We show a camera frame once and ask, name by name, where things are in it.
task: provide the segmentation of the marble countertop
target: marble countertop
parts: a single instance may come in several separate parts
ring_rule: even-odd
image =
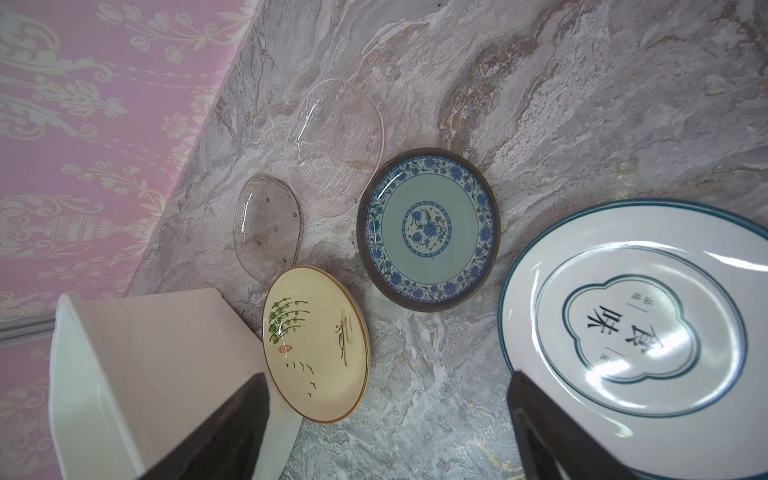
[[[258,329],[267,285],[232,246],[240,188],[284,178],[292,113],[344,78],[378,104],[384,158],[442,147],[488,179],[501,213],[491,275],[415,313],[363,269],[355,209],[304,218],[299,263],[344,282],[372,361],[358,409],[304,421],[283,478],[522,478],[496,307],[538,231],[606,200],[676,197],[768,223],[765,2],[267,2],[168,202],[131,295],[216,287]]]

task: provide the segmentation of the plate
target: plate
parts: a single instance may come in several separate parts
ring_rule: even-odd
[[[468,161],[436,148],[407,151],[371,180],[357,213],[371,280],[411,310],[458,305],[483,283],[498,249],[493,192]]]
[[[679,200],[571,215],[502,288],[507,364],[641,477],[765,478],[766,240]]]
[[[332,78],[304,98],[288,132],[286,179],[312,212],[335,217],[366,189],[382,158],[379,109],[355,85]]]
[[[368,329],[344,285],[313,266],[277,277],[262,318],[264,355],[286,402],[333,423],[357,407],[368,382]]]
[[[253,175],[237,199],[233,225],[235,254],[254,279],[268,283],[296,263],[301,209],[287,185],[270,175]]]

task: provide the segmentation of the clear plastic dish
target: clear plastic dish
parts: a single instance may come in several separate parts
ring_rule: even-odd
[[[304,98],[286,140],[286,179],[312,212],[343,214],[379,168],[381,114],[355,85],[331,79]]]
[[[288,186],[265,174],[248,179],[237,199],[233,237],[240,265],[256,280],[268,283],[292,267],[301,210]]]

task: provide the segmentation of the pink wall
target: pink wall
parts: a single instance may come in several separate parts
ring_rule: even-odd
[[[261,2],[0,3],[0,321],[124,294]]]
[[[0,478],[60,480],[48,426],[51,337],[0,348]]]

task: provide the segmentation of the yellow oval plate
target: yellow oval plate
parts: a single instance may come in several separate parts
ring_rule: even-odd
[[[277,277],[264,303],[264,355],[286,402],[333,423],[357,407],[370,364],[368,330],[344,285],[313,266]]]

